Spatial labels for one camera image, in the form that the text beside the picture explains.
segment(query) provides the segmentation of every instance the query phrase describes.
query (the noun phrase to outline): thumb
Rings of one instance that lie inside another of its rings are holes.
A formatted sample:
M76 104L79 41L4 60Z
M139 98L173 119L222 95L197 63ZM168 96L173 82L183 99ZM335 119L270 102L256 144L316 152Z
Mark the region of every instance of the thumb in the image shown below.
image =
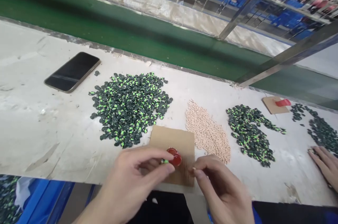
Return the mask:
M204 173L203 170L200 169L194 169L194 175L196 177L197 183L199 187L201 188L201 191L203 192L206 200L208 201L209 205L212 206L214 204L218 204L218 201L220 200L217 196L214 187L212 186L209 178Z
M142 179L143 184L149 190L152 190L174 171L175 168L172 164L161 164Z

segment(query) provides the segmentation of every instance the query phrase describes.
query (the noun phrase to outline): phone screen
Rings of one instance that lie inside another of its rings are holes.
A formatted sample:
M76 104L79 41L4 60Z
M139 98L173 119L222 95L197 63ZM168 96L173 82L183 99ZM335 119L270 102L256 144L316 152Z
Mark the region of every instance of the phone screen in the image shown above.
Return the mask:
M100 61L99 58L80 52L45 80L45 84L61 91L70 91Z

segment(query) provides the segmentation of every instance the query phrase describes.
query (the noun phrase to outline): cardboard piece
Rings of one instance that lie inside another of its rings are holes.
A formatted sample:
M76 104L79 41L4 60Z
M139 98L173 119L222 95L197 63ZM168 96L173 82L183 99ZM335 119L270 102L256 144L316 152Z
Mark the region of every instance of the cardboard piece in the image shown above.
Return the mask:
M194 186L194 178L189 174L188 168L195 162L195 135L194 133L154 126L151 132L149 145L167 150L175 148L182 157L181 165L176 171L164 180L164 183L183 186Z
M275 102L277 101L281 101L281 99L279 97L264 97L262 99L263 103L265 104L265 106L267 107L267 109L269 110L269 112L271 114L278 114L278 113L288 113L290 112L289 109L286 106L282 106L279 107L276 105Z

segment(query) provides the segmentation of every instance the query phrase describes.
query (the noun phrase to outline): fingernail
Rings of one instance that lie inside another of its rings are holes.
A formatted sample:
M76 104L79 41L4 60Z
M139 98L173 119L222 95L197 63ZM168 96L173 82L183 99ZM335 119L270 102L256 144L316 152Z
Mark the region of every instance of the fingernail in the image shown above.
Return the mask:
M203 178L205 176L204 172L200 169L195 169L194 174L196 178Z

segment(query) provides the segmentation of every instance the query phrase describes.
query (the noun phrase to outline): metal rail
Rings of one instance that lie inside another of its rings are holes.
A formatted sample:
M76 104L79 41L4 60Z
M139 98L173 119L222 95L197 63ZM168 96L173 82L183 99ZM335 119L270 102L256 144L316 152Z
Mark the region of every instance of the metal rail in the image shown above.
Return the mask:
M224 40L259 1L260 0L246 0L245 4L236 12L231 21L220 33L219 39Z
M240 87L247 87L336 43L338 43L338 21L326 25L312 36L261 64L255 72L248 73L235 82L239 83Z

